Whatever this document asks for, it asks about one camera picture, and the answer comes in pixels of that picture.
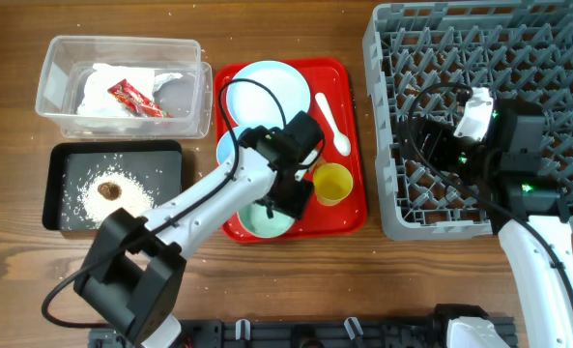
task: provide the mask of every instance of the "red wrapper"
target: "red wrapper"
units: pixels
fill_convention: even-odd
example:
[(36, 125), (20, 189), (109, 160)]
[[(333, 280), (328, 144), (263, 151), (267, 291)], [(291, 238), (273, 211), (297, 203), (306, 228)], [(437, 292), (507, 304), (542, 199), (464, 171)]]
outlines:
[(170, 117), (169, 113), (138, 92), (126, 79), (110, 87), (108, 92), (136, 116)]

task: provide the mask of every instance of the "gray dish rack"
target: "gray dish rack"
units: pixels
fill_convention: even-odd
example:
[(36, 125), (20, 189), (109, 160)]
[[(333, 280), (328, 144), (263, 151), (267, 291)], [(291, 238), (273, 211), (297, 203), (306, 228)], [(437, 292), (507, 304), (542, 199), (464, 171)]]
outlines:
[[(445, 190), (428, 168), (400, 157), (397, 123), (418, 91), (441, 81), (487, 86), (496, 98), (543, 107), (539, 174), (562, 184), (573, 216), (573, 1), (379, 5), (363, 37), (363, 56), (388, 237), (463, 239), (492, 232), (473, 198)], [(416, 114), (456, 126), (455, 109), (455, 95), (443, 92), (422, 100)], [(573, 229), (573, 218), (570, 223)]]

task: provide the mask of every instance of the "light green bowl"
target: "light green bowl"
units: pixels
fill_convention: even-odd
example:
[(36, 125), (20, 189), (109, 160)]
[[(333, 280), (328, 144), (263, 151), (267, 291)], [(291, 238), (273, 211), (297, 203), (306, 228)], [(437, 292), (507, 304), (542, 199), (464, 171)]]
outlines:
[(267, 208), (252, 203), (237, 213), (244, 229), (258, 238), (275, 238), (288, 232), (295, 219), (273, 211), (273, 218), (267, 217)]

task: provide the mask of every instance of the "spoon handle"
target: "spoon handle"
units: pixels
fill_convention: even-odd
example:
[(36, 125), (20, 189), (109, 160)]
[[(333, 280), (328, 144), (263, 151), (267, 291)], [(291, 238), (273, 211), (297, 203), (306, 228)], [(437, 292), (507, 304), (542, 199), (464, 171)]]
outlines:
[(329, 122), (329, 126), (331, 127), (333, 134), (340, 133), (339, 129), (337, 128), (337, 125), (335, 124), (335, 120), (333, 119), (333, 113), (331, 113), (331, 108), (329, 107), (329, 102), (327, 101), (327, 97), (325, 97), (325, 94), (317, 93), (316, 96), (314, 96), (314, 99), (316, 99), (318, 106), (321, 108), (321, 111), (323, 111), (325, 119), (327, 120), (327, 122)]

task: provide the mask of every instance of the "wooden surface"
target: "wooden surface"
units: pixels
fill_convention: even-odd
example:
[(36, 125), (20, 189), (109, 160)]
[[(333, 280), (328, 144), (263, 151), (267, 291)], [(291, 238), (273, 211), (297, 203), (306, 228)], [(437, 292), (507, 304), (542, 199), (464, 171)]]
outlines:
[[(91, 243), (66, 239), (41, 223), (49, 153), (66, 141), (34, 110), (43, 58), (57, 35), (195, 39), (215, 72), (237, 62), (331, 56), (351, 75), (367, 181), (365, 226), (348, 237), (261, 246), (238, 246), (215, 233), (187, 264), (179, 318), (381, 318), (465, 303), (515, 316), (527, 345), (513, 275), (496, 239), (396, 243), (382, 233), (361, 52), (374, 2), (75, 3), (81, 2), (0, 2), (9, 5), (0, 7), (0, 347), (86, 344), (86, 331), (57, 328), (40, 314), (43, 296), (77, 270)], [(215, 167), (213, 130), (181, 143), (192, 175)], [(71, 290), (53, 311), (68, 320), (100, 320)]]

